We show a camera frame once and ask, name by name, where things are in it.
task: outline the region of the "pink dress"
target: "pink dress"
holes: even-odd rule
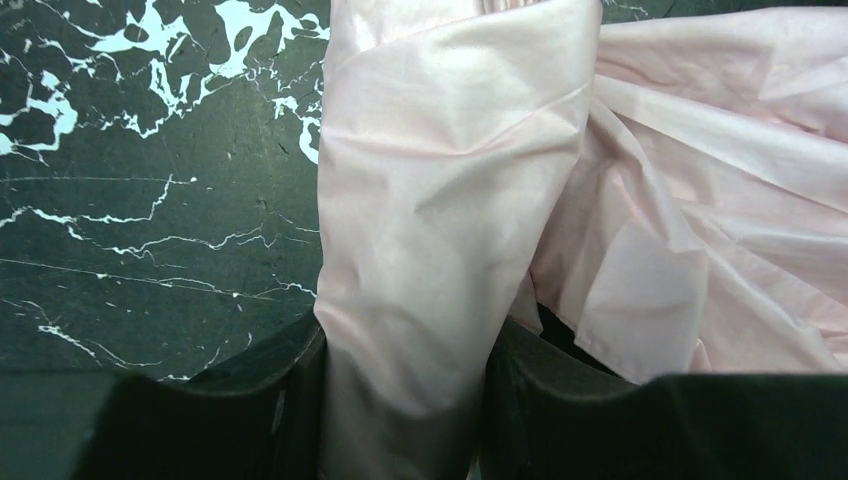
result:
[[[848,9],[600,15],[333,1],[326,478],[467,468],[488,354],[537,301],[632,382],[848,366]]]

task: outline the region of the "marble surface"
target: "marble surface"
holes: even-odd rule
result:
[[[775,4],[601,1],[605,22]],[[328,14],[0,0],[0,368],[185,380],[311,307]]]

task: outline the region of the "white marble veining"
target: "white marble veining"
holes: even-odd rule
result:
[[[11,123],[22,113],[36,109],[40,110],[54,118],[54,141],[52,144],[24,144],[17,139],[11,139],[4,134],[0,134],[0,156],[17,154],[26,156],[31,160],[44,162],[42,152],[56,151],[61,144],[63,135],[67,135],[74,131],[75,128],[99,128],[102,130],[108,128],[123,128],[133,131],[143,138],[147,138],[156,134],[159,128],[168,120],[179,117],[184,118],[195,107],[200,105],[204,99],[215,94],[223,88],[232,85],[232,82],[224,83],[222,86],[213,88],[210,84],[213,81],[220,81],[221,78],[227,80],[235,80],[238,78],[246,78],[255,75],[257,69],[270,68],[268,66],[251,65],[248,66],[245,62],[247,53],[250,47],[265,36],[271,26],[271,20],[275,15],[279,15],[283,20],[281,27],[281,40],[277,46],[277,51],[282,52],[286,49],[286,42],[294,40],[307,32],[310,38],[322,40],[329,39],[329,29],[320,26],[319,19],[312,13],[305,14],[302,17],[295,17],[285,7],[281,5],[273,5],[271,8],[256,12],[251,10],[246,2],[238,0],[227,0],[224,3],[215,6],[215,10],[224,22],[228,44],[230,46],[229,58],[221,64],[210,63],[208,65],[211,73],[200,78],[200,91],[194,98],[189,97],[188,89],[192,77],[198,74],[190,73],[180,77],[179,85],[170,85],[168,77],[168,68],[174,62],[174,55],[179,50],[180,46],[185,42],[195,42],[194,37],[186,26],[182,17],[177,17],[170,23],[166,23],[159,12],[154,8],[155,0],[146,0],[144,14],[136,20],[132,14],[127,13],[127,26],[135,26],[147,32],[147,38],[144,40],[131,40],[126,38],[125,32],[128,27],[121,28],[108,35],[101,35],[89,30],[86,30],[79,24],[75,23],[74,19],[67,11],[60,11],[51,5],[51,2],[46,0],[34,0],[35,2],[48,7],[56,15],[64,19],[67,24],[88,37],[93,41],[93,45],[88,47],[90,54],[84,58],[75,58],[66,53],[66,49],[60,41],[49,40],[42,37],[35,39],[24,39],[28,44],[34,44],[38,49],[55,48],[62,52],[68,62],[73,66],[73,71],[84,71],[90,77],[94,78],[98,75],[98,65],[100,59],[108,59],[110,63],[117,69],[115,82],[122,82],[128,78],[135,77],[139,71],[122,72],[118,68],[117,63],[112,57],[113,54],[126,52],[131,49],[138,49],[146,52],[156,53],[148,65],[143,67],[149,69],[151,73],[151,81],[149,89],[155,93],[164,105],[165,113],[159,118],[147,122],[142,125],[139,120],[139,115],[132,111],[123,111],[117,116],[103,116],[97,121],[78,124],[79,113],[76,108],[79,106],[71,105],[65,94],[73,88],[73,85],[68,82],[60,81],[55,74],[49,71],[29,72],[30,77],[40,77],[38,81],[42,86],[51,92],[50,99],[46,101],[37,100],[28,96],[26,106],[18,112],[0,115],[0,125],[11,125]],[[99,2],[90,1],[89,3],[100,5]],[[236,48],[236,36],[244,29],[249,28],[251,31],[250,37],[242,48]],[[0,49],[0,65],[10,64],[18,61],[8,52]],[[302,79],[303,75],[295,74],[288,75],[290,78]],[[304,156],[312,162],[317,162],[317,151],[311,146],[312,133],[310,127],[320,126],[320,90],[318,99],[309,105],[306,115],[298,115],[295,113],[297,104],[292,104],[289,100],[290,95],[286,95],[286,91],[290,89],[292,83],[288,86],[283,86],[277,98],[269,99],[272,103],[272,108],[277,116],[289,113],[295,115],[302,124],[299,146]],[[32,158],[28,152],[34,152],[35,157]]]
[[[272,297],[275,292],[293,291],[302,294],[305,297],[312,299],[316,293],[311,288],[303,283],[286,281],[278,278],[276,274],[272,274],[271,286],[264,291],[248,291],[245,289],[236,289],[232,286],[223,287],[215,280],[194,278],[190,271],[190,266],[180,265],[179,261],[165,263],[158,262],[154,256],[155,249],[159,248],[163,251],[176,248],[173,245],[193,245],[211,251],[221,251],[229,247],[239,247],[247,244],[261,245],[265,249],[271,249],[278,242],[293,242],[295,244],[315,244],[318,243],[318,231],[315,229],[304,228],[296,225],[292,220],[279,212],[269,212],[271,215],[278,217],[285,222],[289,232],[302,232],[304,238],[296,238],[287,236],[283,233],[276,233],[273,229],[266,228],[265,222],[258,225],[244,228],[240,231],[222,234],[219,238],[198,238],[188,232],[176,232],[170,235],[156,236],[156,238],[140,239],[134,244],[111,244],[97,235],[89,233],[91,227],[95,226],[110,226],[116,229],[130,228],[133,225],[143,225],[153,223],[159,220],[161,216],[160,210],[163,208],[172,208],[179,206],[175,203],[174,193],[179,189],[197,189],[211,191],[212,187],[200,185],[199,177],[202,178],[202,172],[193,172],[195,175],[186,175],[186,172],[181,172],[181,175],[171,173],[167,178],[152,178],[152,177],[120,177],[120,176],[39,176],[41,171],[50,169],[57,171],[55,163],[57,158],[56,153],[62,148],[63,140],[66,140],[69,135],[79,129],[94,129],[96,131],[107,131],[111,129],[121,129],[137,135],[142,139],[148,139],[160,133],[161,127],[170,121],[179,121],[185,119],[201,105],[202,102],[210,97],[226,91],[238,82],[249,82],[257,86],[259,91],[259,82],[263,86],[263,98],[267,102],[268,116],[279,119],[282,117],[296,118],[301,124],[301,132],[299,134],[299,148],[303,157],[307,160],[316,163],[317,151],[312,146],[314,143],[313,135],[320,128],[321,116],[321,83],[318,80],[313,80],[316,73],[321,68],[320,61],[315,61],[307,67],[305,71],[278,71],[275,63],[268,59],[265,62],[248,61],[248,52],[251,46],[261,38],[269,36],[280,38],[279,43],[275,46],[276,52],[280,53],[290,46],[290,42],[298,37],[308,37],[326,41],[329,38],[329,30],[321,27],[320,21],[314,14],[305,14],[301,17],[292,15],[286,8],[280,5],[274,5],[264,11],[252,10],[247,2],[239,0],[225,0],[220,5],[215,6],[215,12],[220,17],[225,25],[227,45],[229,45],[229,55],[223,63],[207,63],[208,72],[187,73],[185,75],[174,75],[173,72],[180,67],[179,55],[181,47],[192,44],[200,50],[205,50],[206,47],[201,45],[186,25],[185,20],[181,16],[175,19],[165,21],[160,12],[154,7],[154,0],[145,0],[144,13],[140,18],[135,18],[131,13],[126,14],[125,28],[120,28],[114,32],[107,34],[92,32],[84,28],[74,15],[57,6],[59,3],[52,0],[32,0],[35,4],[47,9],[56,19],[64,22],[69,28],[81,34],[86,41],[83,45],[74,43],[73,45],[63,43],[67,42],[63,38],[45,38],[41,33],[29,34],[26,38],[17,37],[22,42],[19,53],[15,55],[9,53],[7,49],[0,47],[0,69],[14,68],[17,70],[23,69],[26,74],[26,81],[29,84],[25,92],[26,98],[24,106],[18,111],[6,114],[0,114],[0,126],[10,127],[25,114],[38,111],[43,113],[52,124],[52,140],[49,142],[34,142],[23,138],[14,138],[11,133],[0,133],[0,162],[8,162],[13,158],[18,157],[33,162],[35,169],[30,170],[36,172],[29,176],[7,177],[0,178],[0,190],[8,192],[16,192],[19,185],[39,184],[43,182],[63,182],[70,184],[79,184],[80,182],[126,182],[129,184],[153,183],[159,184],[157,188],[148,193],[144,189],[145,200],[136,202],[132,205],[122,205],[124,212],[119,215],[110,211],[110,205],[98,206],[99,209],[105,210],[98,214],[88,214],[75,212],[73,208],[65,207],[61,203],[58,206],[51,207],[41,206],[35,201],[25,201],[24,204],[13,204],[8,195],[5,200],[11,206],[11,213],[0,214],[0,236],[4,235],[4,230],[12,226],[17,226],[19,222],[37,220],[52,224],[61,228],[57,230],[59,235],[64,235],[65,238],[71,239],[72,242],[85,242],[88,246],[94,246],[104,254],[113,256],[114,261],[106,263],[91,263],[85,266],[82,264],[56,264],[55,262],[40,260],[39,258],[0,258],[0,265],[10,265],[18,267],[29,267],[38,270],[44,270],[50,274],[71,274],[74,278],[94,278],[96,281],[109,282],[112,286],[120,286],[123,284],[139,283],[149,286],[162,287],[167,289],[186,289],[204,294],[224,295],[233,299],[249,299],[251,301],[272,302],[278,301]],[[0,0],[0,14],[6,8],[20,9],[23,3],[5,2]],[[106,8],[106,2],[98,0],[86,0],[86,3],[93,6],[90,8]],[[277,18],[282,20],[282,25],[273,24],[274,28],[279,28],[277,32],[269,32],[272,28],[272,20]],[[11,30],[21,29],[27,22],[33,22],[32,19],[24,19],[11,27]],[[127,38],[125,35],[127,28],[135,26],[142,29],[147,35],[140,36],[136,39]],[[236,47],[236,38],[242,32],[249,29],[249,34],[246,39],[239,37],[239,47]],[[51,71],[50,67],[41,66],[38,68],[29,67],[26,65],[38,65],[38,61],[32,61],[33,58],[38,59],[46,50],[51,53],[59,53],[64,57],[70,65],[71,72],[77,74],[72,78],[60,78],[58,71]],[[120,61],[120,55],[124,52],[138,50],[149,53],[149,61],[142,67],[134,67],[129,70]],[[115,84],[122,85],[124,83],[138,83],[139,76],[142,73],[149,73],[150,83],[147,88],[155,94],[158,102],[164,108],[146,109],[145,114],[149,115],[150,111],[161,111],[162,113],[156,118],[143,116],[135,108],[145,107],[144,102],[130,101],[122,105],[123,111],[118,114],[114,112],[101,112],[93,109],[91,105],[78,105],[69,100],[69,92],[75,88],[80,88],[75,84],[75,81],[84,81],[84,77],[97,81],[110,81]],[[267,86],[274,85],[276,92],[268,93]],[[311,94],[307,99],[295,98],[292,91],[295,87],[300,86],[301,90],[309,82],[312,87]],[[191,85],[199,85],[199,89],[190,89]],[[5,92],[0,92],[0,104],[11,99],[4,99],[2,95]],[[129,207],[132,213],[126,213]],[[161,275],[138,275],[132,276],[127,274],[116,274],[112,266],[123,266],[122,257],[130,257],[129,260],[142,259],[147,260],[156,267]],[[59,290],[67,291],[69,287],[57,283],[55,287]],[[32,321],[32,328],[40,334],[50,335],[58,341],[65,342],[73,348],[84,353],[85,357],[90,357],[93,364],[98,366],[112,365],[122,369],[144,369],[148,367],[157,367],[163,365],[163,359],[138,359],[128,358],[121,349],[115,345],[109,344],[107,347],[101,340],[93,338],[84,338],[75,334],[76,322],[66,319],[62,320],[62,315],[65,311],[54,311],[48,317],[47,309],[41,305],[48,305],[44,301],[35,297],[26,298],[26,296],[16,295],[14,291],[6,292],[2,298],[8,308],[13,311],[15,319],[29,319]],[[238,313],[242,313],[242,303],[236,303]],[[107,315],[127,315],[134,317],[136,315],[147,314],[147,312],[134,311],[131,305],[122,305],[119,297],[110,299],[105,302],[109,311]],[[244,345],[241,348],[246,348],[253,342],[253,333],[247,332],[246,340],[237,340],[234,344]],[[214,350],[215,353],[208,357],[203,368],[212,365],[219,361],[223,356],[223,349],[229,340],[223,341],[221,345],[202,346],[201,349],[208,351]],[[190,378],[196,371],[191,372],[174,372],[161,376],[160,380],[185,381]]]

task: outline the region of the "gathered fabric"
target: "gathered fabric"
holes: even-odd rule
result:
[[[846,8],[334,0],[322,474],[464,478],[507,315],[634,382],[848,366]]]

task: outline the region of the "fabric fold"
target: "fabric fold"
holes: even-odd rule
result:
[[[632,382],[844,371],[846,24],[334,1],[323,475],[462,478],[494,340],[536,302]]]
[[[581,150],[598,3],[472,4],[333,5],[326,478],[464,476],[486,360]]]

